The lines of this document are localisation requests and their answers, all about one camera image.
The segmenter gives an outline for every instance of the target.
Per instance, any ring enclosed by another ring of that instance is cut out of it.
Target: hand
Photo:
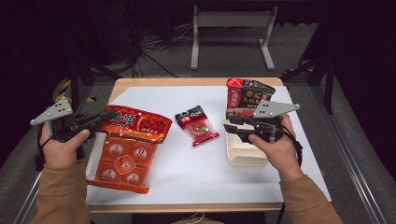
[[[287,128],[295,137],[295,132],[291,125],[288,114],[279,116],[281,124]],[[248,139],[258,149],[263,151],[268,161],[278,170],[280,180],[292,180],[301,177],[303,171],[297,162],[294,144],[287,136],[283,135],[275,143],[268,143],[259,136],[251,134]]]
[[[81,146],[90,136],[89,130],[83,130],[69,141],[62,143],[49,140],[43,147],[46,164],[53,168],[67,168],[77,164],[77,148]],[[44,125],[41,133],[40,145],[49,139],[47,125]]]

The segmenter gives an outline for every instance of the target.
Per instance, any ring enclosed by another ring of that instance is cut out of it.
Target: person's right hand
[[[288,114],[279,116],[281,124],[287,128],[295,137],[295,132],[291,125]],[[283,135],[275,143],[268,143],[262,140],[259,136],[251,134],[248,139],[258,149],[263,151],[267,156],[268,161],[278,170],[280,180],[292,180],[301,177],[303,171],[297,162],[296,150],[293,142],[285,135]]]

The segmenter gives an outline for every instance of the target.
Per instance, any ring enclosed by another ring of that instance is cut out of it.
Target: sleeve
[[[85,165],[55,169],[44,166],[41,173],[37,213],[31,223],[91,223],[91,212],[85,203],[87,180]]]
[[[307,175],[281,181],[280,189],[293,223],[343,223],[326,196]]]

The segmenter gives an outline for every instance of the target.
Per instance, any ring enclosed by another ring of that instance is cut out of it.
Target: snack bag
[[[180,128],[192,137],[192,146],[196,147],[203,142],[219,137],[204,110],[198,105],[192,109],[175,115]]]
[[[157,146],[165,139],[172,120],[126,106],[108,105],[116,117],[102,124],[105,133],[94,186],[146,194],[146,180]]]
[[[236,115],[242,118],[251,117],[261,100],[270,101],[275,88],[257,80],[228,78],[226,86],[227,110],[226,118]]]

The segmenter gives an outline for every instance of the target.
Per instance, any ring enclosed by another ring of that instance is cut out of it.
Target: metal stand
[[[265,38],[259,39],[262,56],[268,70],[274,70],[275,66],[272,61],[270,51],[268,50],[268,41],[274,26],[276,18],[277,7],[273,7],[271,11],[259,12],[219,12],[219,11],[198,11],[198,7],[194,6],[193,15],[193,31],[194,38],[192,44],[191,54],[191,70],[198,69],[198,54],[199,54],[199,27],[263,27],[265,26]]]

